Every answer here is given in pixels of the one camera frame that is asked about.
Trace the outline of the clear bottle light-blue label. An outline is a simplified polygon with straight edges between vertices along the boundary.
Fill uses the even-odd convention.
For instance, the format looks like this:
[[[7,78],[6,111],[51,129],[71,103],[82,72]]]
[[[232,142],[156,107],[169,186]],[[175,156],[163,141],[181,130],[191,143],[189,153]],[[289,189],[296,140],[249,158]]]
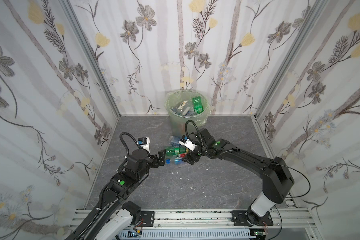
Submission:
[[[170,143],[171,146],[175,146],[175,147],[182,146],[180,144],[180,141],[181,141],[180,137],[170,136],[170,138],[169,138],[169,143]]]

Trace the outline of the Fiji water bottle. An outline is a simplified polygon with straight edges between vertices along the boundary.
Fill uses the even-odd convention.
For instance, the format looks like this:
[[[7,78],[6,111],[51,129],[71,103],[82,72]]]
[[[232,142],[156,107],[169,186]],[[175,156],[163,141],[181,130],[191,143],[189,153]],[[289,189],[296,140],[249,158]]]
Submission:
[[[180,165],[183,164],[183,158],[186,156],[186,153],[183,154],[178,154],[178,155],[173,155],[170,157],[166,157],[166,164],[170,165],[170,164],[174,164],[174,165]]]

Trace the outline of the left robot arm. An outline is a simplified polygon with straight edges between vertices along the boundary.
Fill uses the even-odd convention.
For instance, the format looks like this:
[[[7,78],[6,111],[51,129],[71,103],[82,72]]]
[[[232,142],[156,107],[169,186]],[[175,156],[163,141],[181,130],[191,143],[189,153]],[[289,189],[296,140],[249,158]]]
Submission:
[[[166,164],[166,150],[151,154],[129,133],[120,133],[126,156],[117,173],[103,187],[98,203],[67,240],[111,240],[119,231],[135,224],[141,208],[126,202],[148,177],[151,168]]]

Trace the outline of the green bottle yellow cap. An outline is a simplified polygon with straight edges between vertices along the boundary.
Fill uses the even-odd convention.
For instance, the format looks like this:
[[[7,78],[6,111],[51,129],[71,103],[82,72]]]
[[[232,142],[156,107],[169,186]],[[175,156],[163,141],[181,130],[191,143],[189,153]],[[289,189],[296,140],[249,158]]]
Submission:
[[[175,155],[186,154],[188,150],[179,146],[171,146],[166,148],[166,156],[172,157]]]
[[[192,102],[193,102],[193,106],[194,106],[194,111],[197,114],[201,114],[204,111],[201,96],[197,96],[197,97],[192,98]]]

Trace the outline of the clear square bottle white cap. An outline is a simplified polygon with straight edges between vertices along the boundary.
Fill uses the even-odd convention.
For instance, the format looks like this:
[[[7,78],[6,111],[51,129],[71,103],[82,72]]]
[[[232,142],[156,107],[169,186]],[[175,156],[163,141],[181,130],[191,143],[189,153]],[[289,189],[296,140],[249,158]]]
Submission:
[[[176,113],[180,116],[185,116],[191,109],[190,101],[182,101],[176,108]]]

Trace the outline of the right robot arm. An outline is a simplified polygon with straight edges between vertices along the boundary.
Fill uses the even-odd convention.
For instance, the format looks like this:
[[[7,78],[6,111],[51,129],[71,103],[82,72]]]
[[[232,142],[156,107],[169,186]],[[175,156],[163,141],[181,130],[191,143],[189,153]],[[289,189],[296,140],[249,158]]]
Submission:
[[[262,192],[245,213],[249,226],[261,223],[272,207],[285,200],[295,183],[285,161],[279,157],[261,157],[236,147],[228,140],[215,140],[207,129],[199,129],[192,120],[186,121],[185,133],[179,143],[190,152],[182,161],[194,165],[202,156],[225,160],[251,171],[262,180]]]

